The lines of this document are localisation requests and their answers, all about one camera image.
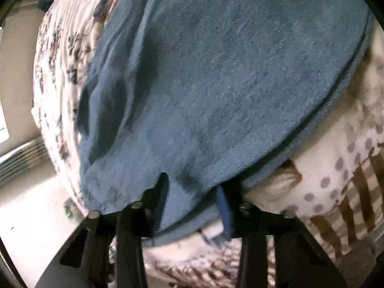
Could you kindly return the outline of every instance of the brown striped fabric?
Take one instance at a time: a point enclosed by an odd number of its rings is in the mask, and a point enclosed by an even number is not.
[[[336,259],[342,256],[341,254],[341,241],[333,230],[331,224],[323,216],[315,216],[310,219],[311,222],[319,230],[321,237],[330,243],[335,250]]]
[[[348,243],[352,244],[356,242],[358,239],[356,237],[355,224],[353,221],[353,211],[348,203],[348,198],[345,197],[341,204],[339,205],[339,211],[342,215],[343,220],[347,225],[348,230]]]
[[[384,151],[357,166],[345,187],[345,198],[329,214],[305,222],[309,231],[328,253],[338,259],[366,237],[383,220]]]
[[[372,156],[370,158],[373,171],[379,183],[381,195],[384,196],[384,160],[381,155]]]
[[[362,171],[361,165],[356,168],[352,182],[355,184],[359,195],[360,205],[364,221],[367,225],[368,232],[373,231],[375,227],[375,214],[372,209],[371,195],[368,189],[368,183],[366,181],[364,172]]]

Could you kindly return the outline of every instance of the metal bolt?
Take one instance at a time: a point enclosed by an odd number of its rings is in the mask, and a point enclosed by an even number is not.
[[[249,210],[252,208],[252,204],[250,202],[244,201],[240,205],[240,211],[243,213],[245,216],[249,216]]]
[[[141,201],[135,201],[131,204],[132,209],[141,209],[143,206],[144,205]]]
[[[100,212],[93,210],[90,213],[88,213],[88,218],[90,219],[97,219],[100,217]]]
[[[296,216],[296,214],[293,211],[291,211],[291,210],[284,210],[282,212],[282,215],[286,219],[293,219]]]

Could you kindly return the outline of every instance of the denim fabric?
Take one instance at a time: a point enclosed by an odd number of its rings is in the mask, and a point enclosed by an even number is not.
[[[79,104],[86,206],[121,210],[166,172],[145,245],[200,228],[213,187],[241,174],[252,188],[316,129],[371,26],[363,0],[120,0]]]

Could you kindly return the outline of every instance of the bedding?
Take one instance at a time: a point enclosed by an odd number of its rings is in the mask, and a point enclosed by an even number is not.
[[[84,215],[74,121],[85,73],[117,2],[55,0],[36,44],[32,114],[62,183]],[[317,133],[246,195],[264,210],[294,211],[335,262],[383,221],[383,35],[376,25],[348,91]],[[198,281],[200,287],[233,287],[241,240],[225,241],[221,231],[222,225],[212,222],[176,243],[146,248],[147,272],[191,286]],[[268,243],[273,286],[273,238]]]
[[[118,0],[55,0],[40,26],[32,115],[56,171],[86,215],[79,183],[78,100],[97,40]]]

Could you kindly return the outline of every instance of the white wall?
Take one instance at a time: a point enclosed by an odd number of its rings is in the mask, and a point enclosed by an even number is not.
[[[44,13],[22,7],[7,17],[0,43],[0,100],[9,139],[0,144],[0,156],[40,135],[32,115],[33,60],[37,33]]]

